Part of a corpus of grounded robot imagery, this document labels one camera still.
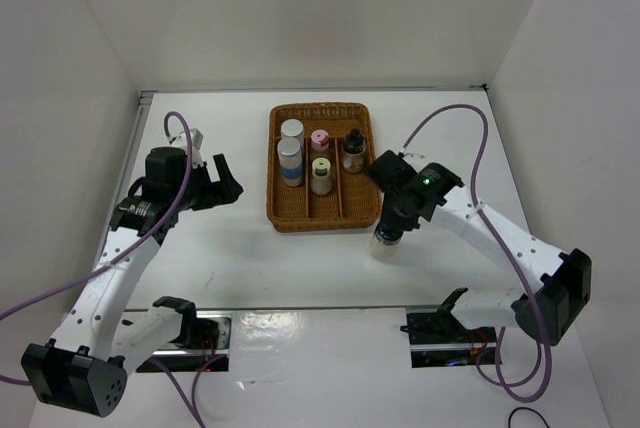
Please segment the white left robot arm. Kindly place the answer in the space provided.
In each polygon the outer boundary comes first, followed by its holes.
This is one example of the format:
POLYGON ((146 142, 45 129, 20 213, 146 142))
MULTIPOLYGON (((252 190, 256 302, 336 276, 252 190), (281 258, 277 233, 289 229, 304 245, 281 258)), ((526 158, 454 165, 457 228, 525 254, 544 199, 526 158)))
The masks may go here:
POLYGON ((242 194, 226 159, 188 165, 183 148, 159 147, 145 159, 145 172, 115 207, 104 252, 69 315, 43 344, 31 343, 21 366, 37 399, 98 417, 120 403, 128 378, 167 344, 214 350, 215 321, 200 318, 193 302, 158 298, 132 324, 122 316, 141 275, 159 252, 180 212, 234 203, 242 194))

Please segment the silver lid blue label jar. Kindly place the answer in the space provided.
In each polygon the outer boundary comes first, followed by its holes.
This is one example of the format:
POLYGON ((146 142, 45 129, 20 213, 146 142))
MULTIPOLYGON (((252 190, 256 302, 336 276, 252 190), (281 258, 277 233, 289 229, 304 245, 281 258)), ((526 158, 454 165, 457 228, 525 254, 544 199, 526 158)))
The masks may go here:
POLYGON ((304 146, 304 125, 300 120, 286 119, 280 126, 280 134, 282 138, 296 139, 301 146, 304 146))

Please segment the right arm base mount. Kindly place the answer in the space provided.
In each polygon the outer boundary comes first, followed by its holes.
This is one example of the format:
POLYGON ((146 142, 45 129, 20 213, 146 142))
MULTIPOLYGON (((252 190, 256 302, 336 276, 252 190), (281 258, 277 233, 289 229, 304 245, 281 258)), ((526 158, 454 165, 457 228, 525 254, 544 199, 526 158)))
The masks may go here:
POLYGON ((413 368, 452 368, 495 362, 494 328, 466 329, 435 308, 408 310, 400 327, 409 342, 413 368))

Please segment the pink lid spice bottle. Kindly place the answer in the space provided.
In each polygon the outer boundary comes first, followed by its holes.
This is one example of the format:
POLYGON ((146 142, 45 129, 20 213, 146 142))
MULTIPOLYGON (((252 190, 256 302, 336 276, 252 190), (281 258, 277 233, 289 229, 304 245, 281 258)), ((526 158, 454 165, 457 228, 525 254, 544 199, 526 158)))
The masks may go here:
POLYGON ((317 158, 327 158, 330 148, 330 136, 323 129, 314 130, 310 136, 310 160, 317 158))

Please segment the yellow lid spice bottle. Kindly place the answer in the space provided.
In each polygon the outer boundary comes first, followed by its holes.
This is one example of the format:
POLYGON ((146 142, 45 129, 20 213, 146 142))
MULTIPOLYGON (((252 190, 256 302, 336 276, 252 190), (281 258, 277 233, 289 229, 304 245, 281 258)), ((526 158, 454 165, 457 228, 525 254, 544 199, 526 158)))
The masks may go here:
POLYGON ((311 164, 311 191, 318 196, 329 194, 333 187, 331 162, 324 157, 313 160, 311 164))

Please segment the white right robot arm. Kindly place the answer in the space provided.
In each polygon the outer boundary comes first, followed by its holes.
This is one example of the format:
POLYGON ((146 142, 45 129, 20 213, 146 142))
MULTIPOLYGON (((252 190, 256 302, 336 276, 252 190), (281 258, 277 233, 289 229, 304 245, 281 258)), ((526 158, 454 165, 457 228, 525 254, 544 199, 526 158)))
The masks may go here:
POLYGON ((518 327, 539 343, 557 345, 590 300, 592 261, 579 249, 549 245, 472 197, 462 179, 435 162, 386 151, 367 170, 383 194, 374 232, 379 246, 430 222, 476 249, 519 286, 505 291, 455 289, 438 308, 438 329, 450 341, 482 327, 518 327))

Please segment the brown wicker divided tray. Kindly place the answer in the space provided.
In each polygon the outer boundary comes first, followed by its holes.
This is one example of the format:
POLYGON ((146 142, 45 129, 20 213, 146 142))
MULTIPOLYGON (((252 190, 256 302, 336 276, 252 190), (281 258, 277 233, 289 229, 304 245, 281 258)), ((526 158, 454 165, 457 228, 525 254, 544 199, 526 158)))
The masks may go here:
POLYGON ((266 215, 274 229, 282 233, 322 230, 360 229, 374 224, 381 210, 380 195, 360 171, 349 173, 341 166, 344 138, 353 129, 364 136, 364 164, 375 158, 374 135, 368 108, 361 103, 293 103, 274 107, 269 117, 266 215), (326 195, 312 192, 311 161, 303 158, 301 184, 289 187, 281 173, 277 144, 281 125, 289 119, 304 127, 305 151, 310 151, 310 136, 323 129, 329 135, 332 189, 326 195))

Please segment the black lid spice jar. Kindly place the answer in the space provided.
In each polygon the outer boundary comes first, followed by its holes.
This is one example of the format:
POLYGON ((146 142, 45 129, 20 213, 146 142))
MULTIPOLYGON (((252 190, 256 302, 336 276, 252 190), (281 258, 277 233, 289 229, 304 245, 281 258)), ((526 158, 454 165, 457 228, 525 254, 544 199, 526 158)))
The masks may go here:
POLYGON ((391 257, 397 251, 402 236, 401 230, 378 224, 371 238, 371 256, 378 260, 391 257))

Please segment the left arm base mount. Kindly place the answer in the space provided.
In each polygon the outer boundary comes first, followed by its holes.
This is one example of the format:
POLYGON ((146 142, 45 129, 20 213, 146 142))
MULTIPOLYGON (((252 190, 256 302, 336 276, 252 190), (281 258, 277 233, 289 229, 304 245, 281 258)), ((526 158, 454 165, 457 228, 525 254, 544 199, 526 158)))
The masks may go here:
POLYGON ((187 345, 166 343, 152 354, 172 373, 195 374, 206 363, 205 372, 227 372, 232 335, 230 311, 199 310, 197 316, 205 320, 207 328, 200 331, 187 345))

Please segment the small black cap brown bottle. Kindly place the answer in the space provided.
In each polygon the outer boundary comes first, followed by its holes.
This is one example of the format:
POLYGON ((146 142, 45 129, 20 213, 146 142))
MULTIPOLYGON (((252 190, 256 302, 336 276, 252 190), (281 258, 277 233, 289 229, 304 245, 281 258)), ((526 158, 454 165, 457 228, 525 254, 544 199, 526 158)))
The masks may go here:
POLYGON ((342 167, 351 174, 359 173, 365 164, 366 138, 357 128, 345 136, 342 145, 342 167))

